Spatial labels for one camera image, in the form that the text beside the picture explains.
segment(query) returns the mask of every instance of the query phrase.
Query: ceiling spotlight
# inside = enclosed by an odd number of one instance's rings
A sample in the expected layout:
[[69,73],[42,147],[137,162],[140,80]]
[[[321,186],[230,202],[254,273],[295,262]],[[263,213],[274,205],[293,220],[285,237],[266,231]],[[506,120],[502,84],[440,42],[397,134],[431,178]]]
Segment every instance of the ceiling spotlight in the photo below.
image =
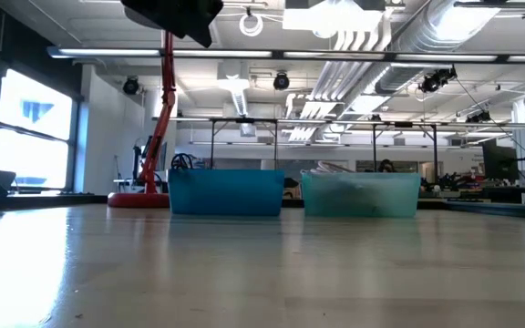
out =
[[455,67],[451,69],[438,69],[434,74],[425,75],[425,80],[418,85],[418,89],[423,93],[436,92],[446,86],[448,81],[455,78],[457,78]]
[[491,119],[491,116],[489,115],[489,111],[482,110],[479,114],[467,116],[465,123],[483,123],[483,122],[490,122],[491,120],[492,119]]
[[135,96],[140,90],[139,77],[127,77],[127,82],[123,85],[123,92],[126,95]]
[[287,73],[279,72],[277,77],[274,79],[273,87],[275,90],[283,91],[289,87],[289,77]]

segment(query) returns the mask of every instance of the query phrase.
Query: plastic storage bin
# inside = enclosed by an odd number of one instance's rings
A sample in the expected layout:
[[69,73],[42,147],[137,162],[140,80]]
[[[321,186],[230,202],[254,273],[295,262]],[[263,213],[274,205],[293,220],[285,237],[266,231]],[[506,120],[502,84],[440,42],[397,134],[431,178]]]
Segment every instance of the plastic storage bin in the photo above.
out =
[[277,216],[284,172],[260,169],[170,169],[174,214]]
[[309,216],[414,217],[419,190],[416,173],[303,174]]

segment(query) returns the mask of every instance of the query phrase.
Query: window frame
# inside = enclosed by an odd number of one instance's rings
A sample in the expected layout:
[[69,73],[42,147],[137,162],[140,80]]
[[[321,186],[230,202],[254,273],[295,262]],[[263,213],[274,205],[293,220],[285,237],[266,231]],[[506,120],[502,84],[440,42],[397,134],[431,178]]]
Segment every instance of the window frame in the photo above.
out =
[[[18,69],[18,67],[8,67],[7,69],[12,69],[17,73],[22,74],[28,78],[31,78],[35,82],[40,83],[46,87],[50,87],[54,89],[55,91],[60,92],[72,99],[72,108],[71,108],[71,113],[70,113],[71,119],[70,119],[70,127],[69,127],[70,134],[69,134],[68,140],[64,140],[62,138],[56,138],[54,136],[47,135],[46,133],[41,133],[41,132],[37,132],[37,131],[30,130],[27,128],[22,128],[22,127],[0,122],[0,128],[2,129],[12,130],[16,133],[26,134],[28,136],[35,137],[35,138],[43,138],[43,139],[52,140],[52,141],[64,142],[68,146],[66,183],[65,183],[64,188],[24,186],[24,187],[20,187],[19,189],[22,191],[28,191],[28,192],[29,191],[38,192],[38,191],[46,191],[46,190],[73,191],[74,190],[75,168],[76,168],[75,162],[76,162],[76,153],[77,153],[77,133],[78,133],[77,122],[78,122],[78,116],[79,116],[80,104],[81,104],[80,97],[75,97],[72,94],[67,94],[63,92],[63,90],[58,90],[54,86],[50,86],[49,84],[46,83],[46,81],[41,81],[38,78],[34,78],[33,75],[29,74],[30,73],[29,71]],[[0,97],[1,97],[1,91],[2,91],[1,90],[2,79],[3,77],[5,77],[7,69],[5,70],[4,74],[0,75]],[[15,184],[12,186],[12,190],[17,190],[17,186]]]

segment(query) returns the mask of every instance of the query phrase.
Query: window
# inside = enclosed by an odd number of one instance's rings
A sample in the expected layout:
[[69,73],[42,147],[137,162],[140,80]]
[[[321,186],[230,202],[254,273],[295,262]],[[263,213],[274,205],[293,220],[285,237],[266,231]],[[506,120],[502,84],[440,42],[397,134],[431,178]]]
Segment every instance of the window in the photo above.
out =
[[72,99],[11,69],[2,79],[0,122],[68,140]]
[[0,170],[13,171],[20,186],[62,189],[68,144],[0,129]]
[[63,189],[72,98],[11,69],[1,82],[0,170],[19,187]]

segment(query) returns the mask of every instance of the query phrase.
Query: monitor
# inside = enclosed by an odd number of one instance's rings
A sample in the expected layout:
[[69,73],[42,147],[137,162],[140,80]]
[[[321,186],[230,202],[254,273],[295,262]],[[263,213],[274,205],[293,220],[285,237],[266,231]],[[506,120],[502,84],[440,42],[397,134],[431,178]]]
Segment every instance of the monitor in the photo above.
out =
[[486,179],[508,179],[514,181],[520,177],[516,149],[499,147],[494,139],[481,144],[485,162]]

